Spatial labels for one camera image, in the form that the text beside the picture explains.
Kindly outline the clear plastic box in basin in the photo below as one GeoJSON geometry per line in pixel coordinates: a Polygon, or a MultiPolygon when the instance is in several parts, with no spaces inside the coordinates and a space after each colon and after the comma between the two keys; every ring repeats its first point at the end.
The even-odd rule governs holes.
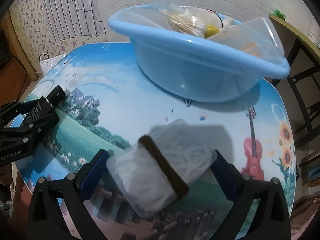
{"type": "Polygon", "coordinates": [[[265,17],[225,26],[220,32],[209,37],[225,46],[243,51],[271,63],[285,56],[283,45],[272,22],[265,17]]]}

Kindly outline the brown wooden door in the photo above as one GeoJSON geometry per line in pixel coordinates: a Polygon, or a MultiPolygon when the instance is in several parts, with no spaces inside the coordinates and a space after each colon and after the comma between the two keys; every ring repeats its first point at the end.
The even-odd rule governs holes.
{"type": "Polygon", "coordinates": [[[39,78],[18,41],[10,12],[1,19],[1,105],[20,100],[29,85],[39,78]]]}

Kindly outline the green box on shelf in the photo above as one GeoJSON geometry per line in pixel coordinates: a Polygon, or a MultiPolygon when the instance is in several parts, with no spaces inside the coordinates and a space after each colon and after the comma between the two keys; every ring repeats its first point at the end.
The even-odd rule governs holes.
{"type": "Polygon", "coordinates": [[[282,20],[285,20],[286,16],[279,10],[275,10],[273,12],[274,16],[278,17],[278,18],[281,18],[282,20]]]}

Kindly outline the clear bag of cotton swabs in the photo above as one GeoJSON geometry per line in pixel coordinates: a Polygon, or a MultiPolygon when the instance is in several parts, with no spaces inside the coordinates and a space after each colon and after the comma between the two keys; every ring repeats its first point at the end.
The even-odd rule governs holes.
{"type": "Polygon", "coordinates": [[[149,0],[149,8],[162,13],[175,32],[204,38],[206,26],[215,26],[210,12],[186,6],[182,0],[149,0]]]}

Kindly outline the light blue plastic basin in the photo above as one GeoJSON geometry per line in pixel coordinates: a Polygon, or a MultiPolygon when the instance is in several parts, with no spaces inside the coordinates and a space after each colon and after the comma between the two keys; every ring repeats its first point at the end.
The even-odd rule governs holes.
{"type": "Polygon", "coordinates": [[[201,37],[172,30],[167,18],[147,5],[126,8],[108,19],[109,27],[127,36],[137,63],[156,85],[198,102],[234,100],[262,78],[285,79],[285,57],[271,63],[201,37]]]}

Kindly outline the white yarn bundle brown band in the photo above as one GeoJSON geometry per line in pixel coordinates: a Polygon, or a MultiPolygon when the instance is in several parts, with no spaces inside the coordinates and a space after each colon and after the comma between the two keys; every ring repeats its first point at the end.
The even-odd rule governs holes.
{"type": "Polygon", "coordinates": [[[150,218],[183,199],[216,161],[208,131],[177,119],[153,126],[133,146],[108,158],[109,174],[137,215],[150,218]]]}

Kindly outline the wooden side shelf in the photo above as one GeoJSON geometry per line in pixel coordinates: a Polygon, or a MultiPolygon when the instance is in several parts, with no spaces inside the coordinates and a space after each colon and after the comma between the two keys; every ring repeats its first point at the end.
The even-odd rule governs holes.
{"type": "Polygon", "coordinates": [[[300,30],[285,20],[270,14],[270,20],[280,32],[286,58],[291,67],[287,78],[302,115],[295,134],[319,135],[319,48],[300,30]]]}

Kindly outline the black rectangular bottle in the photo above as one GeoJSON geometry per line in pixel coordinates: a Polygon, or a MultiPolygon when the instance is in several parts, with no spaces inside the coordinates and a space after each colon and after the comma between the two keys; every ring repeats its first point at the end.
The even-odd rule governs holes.
{"type": "Polygon", "coordinates": [[[46,97],[41,96],[37,100],[29,101],[28,105],[31,106],[31,109],[23,119],[20,126],[29,128],[38,124],[55,126],[59,121],[59,117],[55,112],[55,109],[65,99],[65,97],[65,91],[57,85],[46,97]]]}

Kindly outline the white plastic shopping bag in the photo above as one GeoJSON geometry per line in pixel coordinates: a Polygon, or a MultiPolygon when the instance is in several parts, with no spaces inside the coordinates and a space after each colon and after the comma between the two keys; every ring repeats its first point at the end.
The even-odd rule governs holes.
{"type": "Polygon", "coordinates": [[[67,54],[63,53],[43,61],[40,61],[40,66],[42,69],[52,69],[56,64],[58,64],[67,54]]]}

